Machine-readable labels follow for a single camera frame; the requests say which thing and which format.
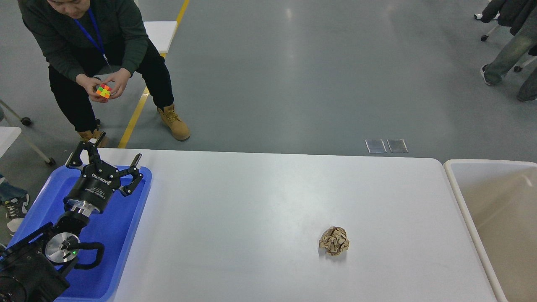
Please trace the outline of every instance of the white table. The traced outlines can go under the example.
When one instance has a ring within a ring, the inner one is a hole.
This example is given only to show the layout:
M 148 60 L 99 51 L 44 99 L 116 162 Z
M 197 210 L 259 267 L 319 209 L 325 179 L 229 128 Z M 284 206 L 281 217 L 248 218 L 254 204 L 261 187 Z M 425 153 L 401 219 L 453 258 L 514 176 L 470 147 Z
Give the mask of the white table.
M 143 26 L 158 53 L 167 54 L 177 30 L 177 21 L 146 21 Z
M 0 127 L 0 157 L 4 155 L 21 132 L 19 127 Z
M 137 153 L 153 180 L 114 301 L 496 301 L 436 160 L 100 149 Z

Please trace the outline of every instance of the rubik's cube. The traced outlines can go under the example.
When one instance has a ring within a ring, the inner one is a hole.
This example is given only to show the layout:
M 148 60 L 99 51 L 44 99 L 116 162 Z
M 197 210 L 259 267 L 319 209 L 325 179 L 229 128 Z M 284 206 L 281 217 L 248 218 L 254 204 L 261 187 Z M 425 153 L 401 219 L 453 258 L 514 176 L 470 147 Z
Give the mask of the rubik's cube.
M 99 88 L 97 88 L 97 94 L 105 98 L 109 98 L 110 90 L 112 90 L 112 88 L 108 87 L 108 85 L 101 84 Z

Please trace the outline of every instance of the robotiq logo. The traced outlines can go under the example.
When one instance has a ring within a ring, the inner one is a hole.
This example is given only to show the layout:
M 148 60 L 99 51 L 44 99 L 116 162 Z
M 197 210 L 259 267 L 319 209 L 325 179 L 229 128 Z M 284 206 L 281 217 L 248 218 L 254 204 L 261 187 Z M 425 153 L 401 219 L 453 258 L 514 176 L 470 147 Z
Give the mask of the robotiq logo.
M 93 178 L 95 178 L 95 179 L 98 179 L 98 180 L 104 182 L 104 183 L 107 184 L 107 185 L 110 185 L 110 183 L 112 182 L 112 181 L 107 181 L 106 179 L 104 179 L 104 178 L 102 178 L 102 177 L 100 177 L 100 176 L 95 175 L 95 173 L 92 173 L 91 176 L 92 176 Z

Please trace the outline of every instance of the blue lanyard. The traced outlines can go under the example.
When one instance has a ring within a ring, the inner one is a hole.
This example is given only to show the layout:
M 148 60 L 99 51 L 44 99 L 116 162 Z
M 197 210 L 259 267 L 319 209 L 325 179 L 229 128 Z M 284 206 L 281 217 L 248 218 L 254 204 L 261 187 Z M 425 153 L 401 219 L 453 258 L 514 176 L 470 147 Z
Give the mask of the blue lanyard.
M 88 13 L 90 14 L 90 19 L 91 19 L 91 22 L 93 23 L 93 28 L 95 28 L 95 33 L 97 34 L 97 40 L 99 41 L 99 44 L 95 42 L 95 39 L 93 39 L 90 33 L 84 28 L 84 26 L 82 26 L 82 24 L 80 24 L 80 22 L 77 19 L 74 19 L 74 21 L 78 25 L 78 27 L 80 27 L 80 29 L 86 35 L 86 37 L 90 40 L 90 42 L 103 54 L 103 57 L 106 63 L 108 63 L 108 59 L 106 58 L 106 54 L 104 53 L 104 43 L 100 37 L 99 27 L 97 26 L 97 21 L 95 21 L 95 16 L 93 15 L 91 8 L 88 9 Z

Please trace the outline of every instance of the tan boot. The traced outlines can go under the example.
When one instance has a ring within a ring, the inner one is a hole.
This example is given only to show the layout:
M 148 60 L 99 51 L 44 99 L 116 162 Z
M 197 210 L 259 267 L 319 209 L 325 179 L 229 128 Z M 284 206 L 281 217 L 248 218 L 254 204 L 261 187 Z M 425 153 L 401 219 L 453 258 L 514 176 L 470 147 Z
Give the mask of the tan boot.
M 93 130 L 93 133 L 88 130 L 84 132 L 79 132 L 78 134 L 82 138 L 83 141 L 89 142 L 91 139 L 98 139 L 101 135 L 102 131 L 99 130 Z M 100 142 L 100 144 L 97 145 L 98 148 L 104 148 L 108 145 L 108 137 L 104 137 L 103 140 Z
M 160 113 L 162 121 L 171 129 L 171 134 L 178 141 L 185 141 L 190 137 L 190 130 L 188 126 L 183 122 L 175 113 L 175 104 L 164 107 L 164 111 L 157 108 Z

